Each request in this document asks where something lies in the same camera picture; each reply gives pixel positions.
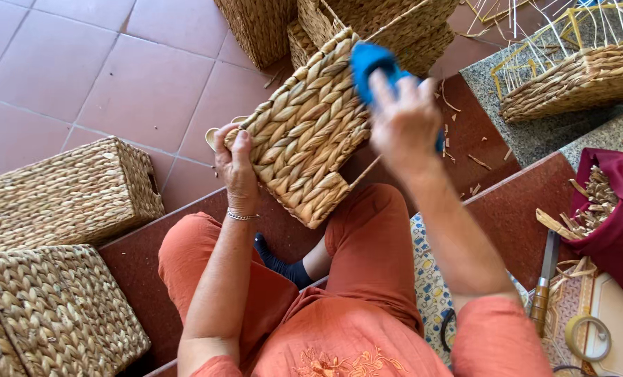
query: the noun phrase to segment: hand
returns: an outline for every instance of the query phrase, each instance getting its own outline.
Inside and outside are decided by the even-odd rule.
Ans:
[[[238,123],[224,125],[214,134],[216,148],[216,169],[228,189],[228,205],[235,215],[255,215],[260,200],[256,173],[253,171],[249,153],[251,135],[239,131],[230,152],[223,143],[228,132],[239,126]]]
[[[408,76],[397,82],[396,98],[386,75],[380,70],[370,75],[374,93],[370,142],[400,176],[416,171],[435,158],[435,141],[442,124],[434,93],[437,83]]]

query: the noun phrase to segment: maroon bag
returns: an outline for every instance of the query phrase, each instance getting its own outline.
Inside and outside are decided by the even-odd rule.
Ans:
[[[577,182],[584,186],[589,181],[591,167],[597,165],[609,178],[609,185],[618,196],[614,212],[589,236],[567,241],[577,254],[590,256],[593,263],[607,271],[623,288],[623,152],[584,148],[577,173]],[[570,215],[577,209],[586,210],[592,203],[575,191]]]

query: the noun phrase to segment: finger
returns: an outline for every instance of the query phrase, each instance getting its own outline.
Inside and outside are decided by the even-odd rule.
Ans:
[[[230,151],[225,147],[225,137],[230,131],[239,127],[239,125],[239,123],[226,124],[216,131],[214,134],[214,148],[216,149],[216,154],[230,153]]]
[[[381,69],[377,69],[370,75],[369,84],[376,107],[382,109],[395,103],[395,94],[388,83],[386,74]]]
[[[241,167],[249,167],[251,165],[251,159],[249,157],[251,152],[251,135],[248,132],[241,130],[237,134],[237,138],[232,145],[232,166],[239,169]]]
[[[434,95],[437,91],[437,80],[429,77],[418,86],[418,96],[424,101],[435,100]]]
[[[400,92],[400,100],[408,103],[418,102],[418,77],[405,76],[397,81],[397,89]]]

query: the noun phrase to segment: wooden handle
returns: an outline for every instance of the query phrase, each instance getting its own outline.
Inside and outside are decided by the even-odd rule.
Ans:
[[[544,337],[544,321],[547,318],[549,306],[549,287],[538,285],[534,289],[533,306],[530,309],[530,318],[540,338]]]

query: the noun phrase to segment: orange pants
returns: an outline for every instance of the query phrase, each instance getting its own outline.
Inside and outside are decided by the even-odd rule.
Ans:
[[[211,216],[188,215],[169,230],[160,248],[158,273],[184,323],[220,231],[221,224]],[[423,331],[416,309],[407,206],[396,188],[372,184],[352,193],[329,220],[325,247],[333,259],[322,292],[367,301],[412,330]],[[295,284],[267,269],[253,249],[240,338],[242,361],[257,351],[298,295]]]

